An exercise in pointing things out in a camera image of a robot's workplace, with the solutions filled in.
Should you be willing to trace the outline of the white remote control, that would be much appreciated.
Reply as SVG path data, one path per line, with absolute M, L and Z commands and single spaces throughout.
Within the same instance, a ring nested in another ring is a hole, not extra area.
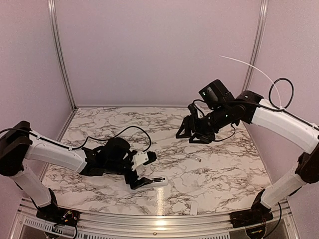
M 168 178 L 165 176 L 154 177 L 151 179 L 151 183 L 147 184 L 147 187 L 164 187 L 168 185 Z

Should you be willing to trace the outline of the white battery cover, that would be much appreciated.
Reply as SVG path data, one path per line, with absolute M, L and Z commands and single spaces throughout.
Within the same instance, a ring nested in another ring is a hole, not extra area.
M 198 203 L 197 202 L 192 202 L 190 206 L 190 215 L 191 216 L 196 216 L 198 212 Z

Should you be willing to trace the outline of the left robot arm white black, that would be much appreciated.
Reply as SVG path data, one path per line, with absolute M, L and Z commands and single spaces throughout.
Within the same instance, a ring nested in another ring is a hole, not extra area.
M 40 182 L 27 167 L 26 160 L 57 165 L 88 177 L 123 175 L 133 190 L 152 183 L 148 178 L 139 178 L 137 168 L 155 162 L 156 154 L 148 149 L 133 150 L 118 135 L 106 139 L 105 145 L 89 149 L 84 145 L 72 147 L 46 138 L 33 131 L 27 121 L 3 129 L 0 134 L 0 174 L 12 179 L 36 208 L 53 222 L 61 220 L 63 211 L 52 190 Z

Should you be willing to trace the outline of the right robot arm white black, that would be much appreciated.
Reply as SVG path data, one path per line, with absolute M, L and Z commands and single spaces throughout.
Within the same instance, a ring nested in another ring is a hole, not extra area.
M 285 108 L 273 106 L 269 100 L 252 91 L 244 91 L 238 97 L 230 92 L 202 91 L 203 101 L 212 110 L 198 116 L 195 103 L 188 105 L 186 116 L 176 138 L 187 138 L 189 143 L 210 144 L 216 142 L 216 134 L 227 125 L 240 121 L 268 129 L 298 146 L 303 152 L 296 167 L 288 171 L 273 185 L 258 194 L 247 219 L 259 222 L 280 200 L 294 194 L 306 184 L 319 180 L 319 128 L 289 113 Z

